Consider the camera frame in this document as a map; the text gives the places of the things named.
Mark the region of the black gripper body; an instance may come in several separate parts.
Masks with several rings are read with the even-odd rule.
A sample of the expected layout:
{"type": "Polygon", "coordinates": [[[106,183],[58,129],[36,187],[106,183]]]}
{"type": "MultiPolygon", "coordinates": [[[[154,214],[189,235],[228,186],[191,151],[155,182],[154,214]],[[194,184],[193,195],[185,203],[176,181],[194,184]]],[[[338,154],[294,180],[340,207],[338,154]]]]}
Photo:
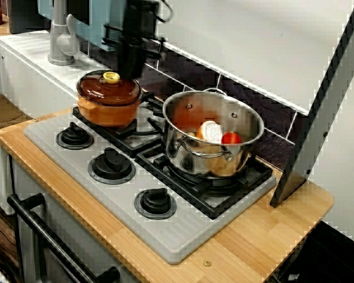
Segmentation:
{"type": "Polygon", "coordinates": [[[125,31],[123,27],[112,23],[106,23],[103,26],[106,31],[102,38],[102,44],[119,50],[121,43],[127,43],[130,46],[140,47],[145,53],[146,58],[153,60],[166,59],[164,47],[166,40],[164,37],[143,35],[141,32],[125,31]]]}

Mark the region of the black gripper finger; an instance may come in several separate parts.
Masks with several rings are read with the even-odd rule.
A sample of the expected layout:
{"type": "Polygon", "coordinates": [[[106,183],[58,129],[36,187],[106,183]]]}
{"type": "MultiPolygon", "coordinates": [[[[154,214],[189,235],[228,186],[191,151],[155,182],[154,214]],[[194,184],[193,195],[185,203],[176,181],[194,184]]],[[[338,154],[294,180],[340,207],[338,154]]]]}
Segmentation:
{"type": "Polygon", "coordinates": [[[117,70],[121,78],[130,78],[130,48],[127,44],[119,44],[117,48],[117,70]]]}
{"type": "Polygon", "coordinates": [[[132,78],[137,79],[142,75],[145,63],[144,45],[136,45],[132,50],[132,78]]]}

